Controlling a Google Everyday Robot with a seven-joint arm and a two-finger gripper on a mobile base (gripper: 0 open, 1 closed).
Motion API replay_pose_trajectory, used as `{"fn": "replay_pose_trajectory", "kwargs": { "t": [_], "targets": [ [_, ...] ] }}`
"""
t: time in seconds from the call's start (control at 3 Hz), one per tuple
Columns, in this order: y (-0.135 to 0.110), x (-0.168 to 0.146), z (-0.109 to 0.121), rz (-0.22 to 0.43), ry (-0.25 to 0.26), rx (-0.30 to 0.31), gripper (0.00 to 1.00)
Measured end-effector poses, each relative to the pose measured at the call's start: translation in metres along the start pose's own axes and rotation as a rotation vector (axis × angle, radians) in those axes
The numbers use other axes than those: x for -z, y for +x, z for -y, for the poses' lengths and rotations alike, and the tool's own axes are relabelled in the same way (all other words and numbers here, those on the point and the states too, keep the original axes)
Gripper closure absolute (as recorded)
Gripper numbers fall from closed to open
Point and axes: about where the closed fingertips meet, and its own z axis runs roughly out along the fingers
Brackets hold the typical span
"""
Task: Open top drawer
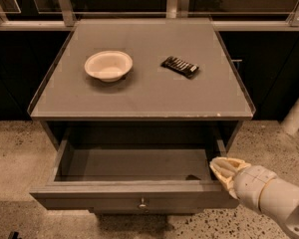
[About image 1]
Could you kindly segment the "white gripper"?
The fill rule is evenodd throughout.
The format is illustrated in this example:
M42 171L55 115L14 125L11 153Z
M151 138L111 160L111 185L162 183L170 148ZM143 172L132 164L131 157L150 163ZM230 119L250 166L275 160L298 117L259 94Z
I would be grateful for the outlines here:
M261 165L250 166L250 163L238 158L216 157L209 166L229 195L256 213L260 212L263 189L277 178L275 172Z

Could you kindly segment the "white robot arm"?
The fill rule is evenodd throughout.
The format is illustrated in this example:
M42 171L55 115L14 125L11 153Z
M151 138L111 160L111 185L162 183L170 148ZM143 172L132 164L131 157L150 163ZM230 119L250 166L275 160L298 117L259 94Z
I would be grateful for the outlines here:
M238 158L216 157L209 166L240 204L270 217L291 239L299 239L299 186Z

